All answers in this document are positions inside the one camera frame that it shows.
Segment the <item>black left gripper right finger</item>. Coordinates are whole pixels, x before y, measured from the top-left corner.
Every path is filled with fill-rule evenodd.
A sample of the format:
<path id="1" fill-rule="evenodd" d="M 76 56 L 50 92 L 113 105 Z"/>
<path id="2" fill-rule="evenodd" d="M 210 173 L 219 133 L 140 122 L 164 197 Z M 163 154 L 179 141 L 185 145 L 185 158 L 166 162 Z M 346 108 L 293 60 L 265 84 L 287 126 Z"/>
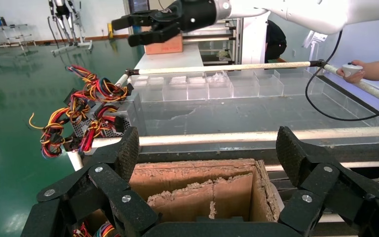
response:
<path id="1" fill-rule="evenodd" d="M 278 222 L 308 237 L 326 209 L 338 214 L 360 237 L 379 237 L 379 183 L 344 166 L 323 147 L 300 141 L 280 127 L 277 158 L 296 192 Z"/>

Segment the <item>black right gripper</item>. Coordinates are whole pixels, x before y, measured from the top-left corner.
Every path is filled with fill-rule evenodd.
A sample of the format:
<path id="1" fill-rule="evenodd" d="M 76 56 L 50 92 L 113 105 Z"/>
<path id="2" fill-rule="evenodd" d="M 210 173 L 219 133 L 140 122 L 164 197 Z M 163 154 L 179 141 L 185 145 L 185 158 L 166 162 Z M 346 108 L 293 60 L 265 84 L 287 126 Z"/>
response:
<path id="1" fill-rule="evenodd" d="M 213 25 L 217 21 L 214 0 L 176 0 L 169 10 L 137 11 L 112 20 L 113 30 L 132 26 L 151 27 L 152 31 L 140 32 L 128 37 L 131 47 L 164 43 L 182 32 L 191 32 Z"/>

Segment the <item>person's bare hand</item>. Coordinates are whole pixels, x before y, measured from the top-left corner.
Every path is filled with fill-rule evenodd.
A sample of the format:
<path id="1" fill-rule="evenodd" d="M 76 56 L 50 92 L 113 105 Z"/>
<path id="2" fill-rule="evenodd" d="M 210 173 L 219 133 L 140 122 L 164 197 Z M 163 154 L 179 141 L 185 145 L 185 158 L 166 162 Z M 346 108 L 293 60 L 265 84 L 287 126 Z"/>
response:
<path id="1" fill-rule="evenodd" d="M 337 69 L 336 74 L 348 83 L 358 83 L 365 75 L 364 65 L 362 61 L 353 60 Z"/>

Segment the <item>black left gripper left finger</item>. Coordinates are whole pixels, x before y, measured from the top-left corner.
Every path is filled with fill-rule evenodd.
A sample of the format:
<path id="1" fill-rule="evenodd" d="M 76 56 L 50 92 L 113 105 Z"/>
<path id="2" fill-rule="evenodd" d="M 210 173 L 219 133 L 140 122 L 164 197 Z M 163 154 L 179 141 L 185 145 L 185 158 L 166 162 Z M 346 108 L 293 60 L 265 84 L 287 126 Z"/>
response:
<path id="1" fill-rule="evenodd" d="M 139 156 L 139 135 L 127 129 L 121 140 L 101 147 L 78 171 L 37 194 L 24 237 L 68 237 L 74 225 L 101 210 L 122 237 L 141 237 L 158 215 L 129 185 Z"/>

